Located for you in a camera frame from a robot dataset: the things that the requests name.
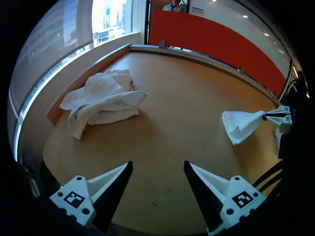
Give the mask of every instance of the window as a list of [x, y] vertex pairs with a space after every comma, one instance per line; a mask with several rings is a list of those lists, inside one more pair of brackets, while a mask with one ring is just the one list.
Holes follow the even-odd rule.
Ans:
[[93, 0], [92, 31], [95, 46], [131, 33], [131, 9], [132, 0]]
[[21, 125], [37, 95], [71, 61], [109, 38], [131, 33], [132, 2], [59, 0], [34, 28], [17, 59], [10, 84], [11, 107], [18, 119], [13, 140], [15, 160]]

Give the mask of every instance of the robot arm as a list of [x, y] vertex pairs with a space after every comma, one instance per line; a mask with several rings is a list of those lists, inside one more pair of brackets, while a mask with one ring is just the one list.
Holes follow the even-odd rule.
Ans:
[[81, 225], [106, 232], [132, 171], [129, 161], [88, 181], [78, 175], [50, 199]]

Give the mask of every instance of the building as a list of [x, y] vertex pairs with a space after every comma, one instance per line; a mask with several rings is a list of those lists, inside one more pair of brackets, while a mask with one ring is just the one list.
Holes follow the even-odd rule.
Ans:
[[107, 7], [105, 17], [103, 18], [103, 28], [104, 29], [106, 29], [110, 26], [109, 14], [110, 14], [110, 8]]
[[93, 34], [94, 43], [100, 44], [109, 39], [119, 38], [123, 34], [124, 30], [121, 26], [112, 26], [104, 29], [102, 32]]
[[121, 20], [121, 25], [124, 31], [126, 31], [126, 14], [127, 14], [127, 7], [126, 4], [122, 5], [122, 20]]

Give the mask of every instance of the metal bracket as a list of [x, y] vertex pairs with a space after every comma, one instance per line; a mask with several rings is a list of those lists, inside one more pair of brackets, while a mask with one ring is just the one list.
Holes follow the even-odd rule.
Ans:
[[164, 49], [166, 49], [165, 40], [161, 40], [161, 41], [160, 41], [159, 48], [164, 48]]

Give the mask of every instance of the white wall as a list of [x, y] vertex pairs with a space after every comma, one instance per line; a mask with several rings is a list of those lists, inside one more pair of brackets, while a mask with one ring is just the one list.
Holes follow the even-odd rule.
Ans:
[[128, 43], [139, 44], [139, 33], [132, 33], [108, 41], [78, 57], [57, 73], [41, 90], [23, 121], [18, 142], [18, 156], [32, 167], [38, 167], [43, 158], [43, 149], [53, 125], [46, 114], [56, 98], [70, 82], [86, 71], [98, 59]]
[[[193, 7], [204, 10], [203, 15], [192, 12]], [[287, 78], [290, 71], [290, 58], [280, 41], [256, 15], [241, 4], [234, 0], [218, 0], [216, 2], [191, 0], [189, 13], [213, 20], [246, 37], [262, 50]]]

